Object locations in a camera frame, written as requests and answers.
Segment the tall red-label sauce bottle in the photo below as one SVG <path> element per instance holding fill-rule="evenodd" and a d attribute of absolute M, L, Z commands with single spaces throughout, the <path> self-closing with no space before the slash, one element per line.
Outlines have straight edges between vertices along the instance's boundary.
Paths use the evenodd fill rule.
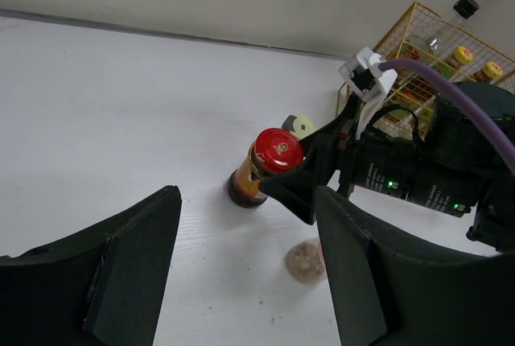
<path fill-rule="evenodd" d="M 407 36 L 399 52 L 399 58 L 431 63 L 456 29 L 480 9 L 476 0 L 458 0 L 452 10 L 431 24 L 420 23 Z"/>

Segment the ketchup bottle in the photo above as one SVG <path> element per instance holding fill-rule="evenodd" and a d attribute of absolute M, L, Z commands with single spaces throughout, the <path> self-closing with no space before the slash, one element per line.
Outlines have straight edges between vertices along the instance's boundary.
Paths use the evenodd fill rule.
<path fill-rule="evenodd" d="M 489 61 L 472 74 L 472 79 L 476 82 L 490 84 L 502 75 L 502 68 L 497 63 Z"/>
<path fill-rule="evenodd" d="M 473 60 L 472 52 L 465 46 L 458 46 L 444 60 L 435 62 L 431 68 L 450 80 L 459 70 Z"/>

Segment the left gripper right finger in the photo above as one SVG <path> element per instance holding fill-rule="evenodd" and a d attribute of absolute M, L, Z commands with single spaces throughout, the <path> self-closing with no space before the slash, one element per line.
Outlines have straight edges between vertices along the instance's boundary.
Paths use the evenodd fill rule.
<path fill-rule="evenodd" d="M 343 345 L 511 345 L 514 256 L 436 245 L 329 187 L 315 215 Z"/>

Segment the red-lid sauce jar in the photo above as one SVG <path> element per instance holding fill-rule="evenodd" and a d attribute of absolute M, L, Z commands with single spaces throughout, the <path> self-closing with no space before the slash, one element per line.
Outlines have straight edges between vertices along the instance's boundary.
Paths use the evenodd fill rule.
<path fill-rule="evenodd" d="M 259 189 L 262 181 L 295 169 L 303 161 L 299 140 L 279 128 L 263 130 L 251 144 L 244 162 L 231 174 L 227 192 L 242 208 L 257 208 L 268 195 Z"/>

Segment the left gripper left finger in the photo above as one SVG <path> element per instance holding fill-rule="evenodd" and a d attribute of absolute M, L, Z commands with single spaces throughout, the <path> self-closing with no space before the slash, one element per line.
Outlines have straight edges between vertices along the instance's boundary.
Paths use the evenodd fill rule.
<path fill-rule="evenodd" d="M 86 229 L 1 259 L 4 345 L 151 345 L 182 198 L 166 186 Z"/>

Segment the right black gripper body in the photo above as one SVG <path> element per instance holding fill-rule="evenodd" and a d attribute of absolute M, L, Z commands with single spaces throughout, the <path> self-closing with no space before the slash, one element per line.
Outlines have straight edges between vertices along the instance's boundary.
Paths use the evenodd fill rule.
<path fill-rule="evenodd" d="M 394 137 L 375 126 L 396 110 L 413 117 L 410 139 Z M 361 134 L 355 126 L 351 131 L 339 163 L 337 192 L 349 197 L 355 187 L 362 187 L 391 197 L 407 197 L 421 159 L 421 138 L 414 111 L 404 105 L 388 105 L 373 115 Z"/>

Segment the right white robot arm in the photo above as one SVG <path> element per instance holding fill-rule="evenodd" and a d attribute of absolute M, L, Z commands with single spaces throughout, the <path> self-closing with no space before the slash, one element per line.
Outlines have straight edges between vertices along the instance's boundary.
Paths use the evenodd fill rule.
<path fill-rule="evenodd" d="M 345 197 L 362 187 L 455 217 L 473 213 L 468 239 L 513 250 L 513 174 L 449 99 L 436 99 L 425 135 L 419 133 L 421 118 L 413 116 L 409 138 L 387 134 L 376 122 L 358 133 L 360 108 L 351 95 L 334 121 L 300 142 L 303 163 L 263 181 L 260 190 L 313 224 L 315 189 L 338 174 Z"/>

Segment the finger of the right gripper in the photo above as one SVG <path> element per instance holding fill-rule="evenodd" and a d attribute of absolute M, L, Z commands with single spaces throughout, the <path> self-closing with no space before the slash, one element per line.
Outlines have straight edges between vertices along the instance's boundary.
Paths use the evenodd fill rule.
<path fill-rule="evenodd" d="M 327 125 L 300 141 L 305 158 L 296 168 L 261 181 L 259 190 L 278 201 L 303 223 L 315 223 L 315 189 L 326 186 L 343 168 L 345 147 L 361 107 L 351 95 L 341 113 Z"/>

